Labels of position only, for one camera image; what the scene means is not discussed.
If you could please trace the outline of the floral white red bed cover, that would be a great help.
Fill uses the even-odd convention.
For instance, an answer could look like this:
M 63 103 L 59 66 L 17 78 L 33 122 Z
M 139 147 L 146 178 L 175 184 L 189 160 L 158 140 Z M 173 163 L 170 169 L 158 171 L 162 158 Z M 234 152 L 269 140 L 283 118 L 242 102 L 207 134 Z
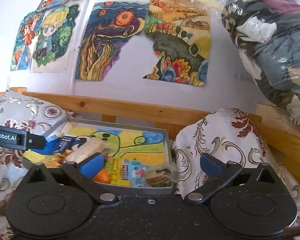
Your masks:
M 0 125 L 23 128 L 41 134 L 37 127 L 42 120 L 40 111 L 50 103 L 7 91 L 0 96 Z M 300 185 L 285 166 L 278 164 L 263 138 L 251 131 L 242 137 L 243 130 L 237 122 L 247 116 L 237 109 L 219 109 L 216 113 L 183 128 L 172 142 L 177 154 L 178 186 L 181 195 L 189 193 L 207 182 L 208 176 L 199 166 L 199 154 L 207 152 L 221 161 L 242 161 L 248 168 L 256 167 L 261 161 L 270 163 L 294 198 L 298 216 L 294 223 L 300 226 Z M 4 216 L 5 202 L 28 171 L 21 161 L 22 152 L 0 147 L 0 239 L 12 237 L 11 228 Z

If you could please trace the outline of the dark blue snack packet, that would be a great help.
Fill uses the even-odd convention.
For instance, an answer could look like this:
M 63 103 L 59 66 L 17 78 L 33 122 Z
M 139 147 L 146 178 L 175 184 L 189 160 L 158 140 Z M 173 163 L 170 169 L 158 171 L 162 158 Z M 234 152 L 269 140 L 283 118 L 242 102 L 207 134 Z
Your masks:
M 61 138 L 57 138 L 56 140 L 53 141 L 52 153 L 54 155 L 64 153 L 66 150 L 71 148 L 74 140 L 75 137 L 70 137 L 70 136 L 63 136 Z

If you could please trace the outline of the yellow snack bar packet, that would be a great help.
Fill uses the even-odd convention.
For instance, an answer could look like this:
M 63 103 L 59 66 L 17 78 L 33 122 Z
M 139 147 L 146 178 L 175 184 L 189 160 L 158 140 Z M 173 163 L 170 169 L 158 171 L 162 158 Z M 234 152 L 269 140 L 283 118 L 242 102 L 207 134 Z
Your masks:
M 135 160 L 125 158 L 113 158 L 110 169 L 110 184 L 116 186 L 131 186 L 133 165 Z

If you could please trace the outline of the swirly starry night drawing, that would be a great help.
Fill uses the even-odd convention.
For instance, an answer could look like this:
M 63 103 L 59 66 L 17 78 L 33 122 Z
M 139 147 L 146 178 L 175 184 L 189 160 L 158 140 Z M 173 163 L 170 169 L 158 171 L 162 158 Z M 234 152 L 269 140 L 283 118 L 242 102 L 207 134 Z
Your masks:
M 102 81 L 121 49 L 144 29 L 148 2 L 95 3 L 79 48 L 76 79 Z

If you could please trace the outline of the landscape field drawing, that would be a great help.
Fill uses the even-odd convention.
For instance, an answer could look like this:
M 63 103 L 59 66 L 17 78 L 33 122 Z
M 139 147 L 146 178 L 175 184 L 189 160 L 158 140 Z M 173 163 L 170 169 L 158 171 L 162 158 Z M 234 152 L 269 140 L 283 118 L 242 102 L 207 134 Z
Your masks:
M 151 0 L 145 34 L 158 62 L 144 78 L 192 86 L 207 80 L 210 12 L 180 0 Z

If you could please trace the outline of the white rice cracker pack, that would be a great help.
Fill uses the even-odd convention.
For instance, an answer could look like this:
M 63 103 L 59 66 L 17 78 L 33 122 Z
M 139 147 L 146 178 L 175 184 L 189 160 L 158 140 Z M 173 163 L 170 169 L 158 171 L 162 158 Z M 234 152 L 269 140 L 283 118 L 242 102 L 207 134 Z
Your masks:
M 66 162 L 74 161 L 80 163 L 95 153 L 101 153 L 106 144 L 101 139 L 92 138 L 81 146 L 76 147 L 66 158 Z

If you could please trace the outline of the anime girl drawing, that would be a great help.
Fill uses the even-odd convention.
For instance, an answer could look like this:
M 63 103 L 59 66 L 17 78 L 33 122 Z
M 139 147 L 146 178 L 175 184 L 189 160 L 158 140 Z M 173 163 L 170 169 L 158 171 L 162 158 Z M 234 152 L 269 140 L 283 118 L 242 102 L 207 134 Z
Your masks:
M 10 71 L 66 73 L 79 14 L 80 5 L 72 3 L 26 15 L 15 39 Z

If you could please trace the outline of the blue cartoon snack packet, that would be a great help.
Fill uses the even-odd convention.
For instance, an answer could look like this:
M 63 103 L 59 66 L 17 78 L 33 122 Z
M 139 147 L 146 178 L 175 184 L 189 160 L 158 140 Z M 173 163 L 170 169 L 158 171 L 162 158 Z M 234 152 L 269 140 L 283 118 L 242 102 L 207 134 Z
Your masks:
M 150 166 L 137 160 L 131 160 L 128 164 L 128 181 L 132 187 L 146 187 L 147 183 L 143 175 Z

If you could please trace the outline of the wooden bed frame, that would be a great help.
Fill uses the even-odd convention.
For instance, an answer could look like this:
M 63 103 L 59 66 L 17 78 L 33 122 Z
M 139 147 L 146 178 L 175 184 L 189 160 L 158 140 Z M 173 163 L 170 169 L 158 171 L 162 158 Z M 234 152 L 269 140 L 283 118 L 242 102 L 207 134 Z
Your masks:
M 115 122 L 117 117 L 152 121 L 157 128 L 166 130 L 170 138 L 207 115 L 203 111 L 147 103 L 29 92 L 24 87 L 14 87 L 12 90 L 54 103 L 65 110 L 100 114 L 105 122 Z M 294 127 L 285 126 L 284 119 L 270 106 L 259 105 L 258 112 L 258 115 L 249 114 L 250 120 L 266 143 L 275 149 L 277 160 L 300 184 L 300 132 Z

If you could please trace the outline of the grey tray with cartoon lining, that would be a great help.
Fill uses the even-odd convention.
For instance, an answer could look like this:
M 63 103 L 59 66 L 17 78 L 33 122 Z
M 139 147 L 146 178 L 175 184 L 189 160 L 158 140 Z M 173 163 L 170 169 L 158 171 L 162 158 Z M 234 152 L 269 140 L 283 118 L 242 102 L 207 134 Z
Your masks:
M 63 136 L 75 137 L 69 150 L 74 150 L 89 139 L 97 138 L 105 142 L 102 152 L 104 169 L 110 174 L 113 158 L 137 160 L 142 164 L 157 166 L 163 163 L 172 164 L 170 142 L 163 129 L 138 127 L 101 121 L 68 119 L 58 127 L 60 133 L 51 133 L 50 142 L 43 150 L 28 150 L 22 154 L 22 163 L 30 168 L 35 162 L 47 162 L 55 156 L 52 153 L 53 141 Z M 171 187 L 132 187 L 99 183 L 115 194 L 172 194 L 175 183 Z

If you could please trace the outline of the plastic bag of clothes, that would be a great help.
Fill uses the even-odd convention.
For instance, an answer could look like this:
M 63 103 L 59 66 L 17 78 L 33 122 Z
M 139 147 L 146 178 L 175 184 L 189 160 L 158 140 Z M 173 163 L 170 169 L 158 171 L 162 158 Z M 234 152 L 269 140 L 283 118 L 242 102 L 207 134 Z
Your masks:
M 300 0 L 227 0 L 221 22 L 264 97 L 300 127 Z

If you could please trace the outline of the clear round biscuit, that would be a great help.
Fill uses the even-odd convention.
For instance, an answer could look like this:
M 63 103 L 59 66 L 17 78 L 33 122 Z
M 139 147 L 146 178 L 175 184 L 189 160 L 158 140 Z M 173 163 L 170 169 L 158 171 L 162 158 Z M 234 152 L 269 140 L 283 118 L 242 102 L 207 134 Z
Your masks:
M 142 181 L 149 187 L 171 187 L 177 182 L 177 173 L 175 164 L 163 163 L 147 168 Z

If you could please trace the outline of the gold duck heart snack packet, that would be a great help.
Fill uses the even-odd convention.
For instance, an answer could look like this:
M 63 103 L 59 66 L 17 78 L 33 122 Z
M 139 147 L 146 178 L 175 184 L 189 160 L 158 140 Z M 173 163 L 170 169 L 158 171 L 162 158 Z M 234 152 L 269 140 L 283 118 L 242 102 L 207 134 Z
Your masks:
M 66 157 L 72 153 L 71 150 L 65 150 L 65 152 L 61 153 L 61 154 L 57 154 L 55 156 L 53 156 L 52 158 L 50 158 L 47 162 L 45 162 L 45 166 L 47 168 L 59 168 L 61 167 L 62 164 L 64 164 Z

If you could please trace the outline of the orange tangerine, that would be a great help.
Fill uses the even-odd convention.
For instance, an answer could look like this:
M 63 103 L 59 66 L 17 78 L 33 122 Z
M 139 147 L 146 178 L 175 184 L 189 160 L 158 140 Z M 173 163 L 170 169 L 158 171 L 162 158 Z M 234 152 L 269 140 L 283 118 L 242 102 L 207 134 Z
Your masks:
M 97 183 L 110 184 L 111 177 L 105 169 L 102 169 L 96 176 L 94 176 L 93 181 Z

